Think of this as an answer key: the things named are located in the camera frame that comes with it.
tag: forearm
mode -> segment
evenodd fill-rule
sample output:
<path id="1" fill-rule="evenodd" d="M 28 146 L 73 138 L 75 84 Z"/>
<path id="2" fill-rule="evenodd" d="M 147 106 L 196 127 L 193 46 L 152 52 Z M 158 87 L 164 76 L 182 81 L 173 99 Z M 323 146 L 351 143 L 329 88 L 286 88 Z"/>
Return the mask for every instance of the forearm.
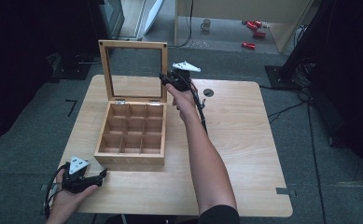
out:
<path id="1" fill-rule="evenodd" d="M 237 209 L 225 164 L 208 138 L 197 114 L 195 116 L 192 113 L 185 118 L 185 125 L 190 171 L 199 213 L 219 204 Z"/>

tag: black sleeve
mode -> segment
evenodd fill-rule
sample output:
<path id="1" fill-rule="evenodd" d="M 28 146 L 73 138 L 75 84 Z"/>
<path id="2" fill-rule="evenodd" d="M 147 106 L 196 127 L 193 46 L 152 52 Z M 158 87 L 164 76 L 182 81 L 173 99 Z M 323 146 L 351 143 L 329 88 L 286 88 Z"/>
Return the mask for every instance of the black sleeve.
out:
<path id="1" fill-rule="evenodd" d="M 228 205 L 217 205 L 203 212 L 198 224 L 239 224 L 239 213 Z"/>

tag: box hinge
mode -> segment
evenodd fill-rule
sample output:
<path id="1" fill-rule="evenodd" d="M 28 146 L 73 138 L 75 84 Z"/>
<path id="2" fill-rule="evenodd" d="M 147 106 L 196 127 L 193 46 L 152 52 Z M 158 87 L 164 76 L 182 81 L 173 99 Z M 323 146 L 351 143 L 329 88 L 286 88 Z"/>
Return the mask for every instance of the box hinge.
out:
<path id="1" fill-rule="evenodd" d="M 161 104 L 161 101 L 159 101 L 159 100 L 150 100 L 149 101 L 149 104 L 150 105 L 160 105 Z"/>
<path id="2" fill-rule="evenodd" d="M 126 105 L 125 99 L 116 99 L 115 100 L 116 105 Z"/>

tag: wooden box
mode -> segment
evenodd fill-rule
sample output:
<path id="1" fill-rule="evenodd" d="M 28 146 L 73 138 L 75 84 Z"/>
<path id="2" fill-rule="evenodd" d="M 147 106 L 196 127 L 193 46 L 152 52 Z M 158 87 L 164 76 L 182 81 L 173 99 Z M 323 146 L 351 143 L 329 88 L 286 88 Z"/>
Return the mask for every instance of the wooden box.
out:
<path id="1" fill-rule="evenodd" d="M 158 96 L 116 94 L 132 90 L 132 83 L 120 83 L 126 77 L 111 74 L 111 66 L 121 61 L 110 60 L 114 49 L 151 49 L 160 53 L 157 75 L 167 73 L 167 44 L 141 41 L 99 40 L 108 104 L 94 157 L 104 167 L 116 165 L 163 165 L 166 133 L 167 91 L 158 78 Z"/>

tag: person's arm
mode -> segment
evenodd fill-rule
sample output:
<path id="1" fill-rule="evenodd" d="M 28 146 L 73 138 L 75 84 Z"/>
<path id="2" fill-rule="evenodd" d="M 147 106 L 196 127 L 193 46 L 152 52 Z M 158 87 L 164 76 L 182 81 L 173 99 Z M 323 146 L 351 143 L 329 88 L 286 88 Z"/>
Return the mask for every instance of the person's arm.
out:
<path id="1" fill-rule="evenodd" d="M 56 175 L 56 182 L 62 183 L 63 173 L 64 169 Z M 62 190 L 62 185 L 59 184 L 58 193 L 53 200 L 47 224 L 66 223 L 70 216 L 78 209 L 82 201 L 96 191 L 97 188 L 97 185 L 92 185 L 78 194 L 73 194 L 67 190 Z"/>
<path id="2" fill-rule="evenodd" d="M 166 88 L 175 98 L 173 105 L 180 110 L 180 117 L 185 123 L 199 214 L 220 204 L 237 210 L 227 169 L 201 124 L 192 94 L 189 91 L 180 92 L 170 84 Z"/>

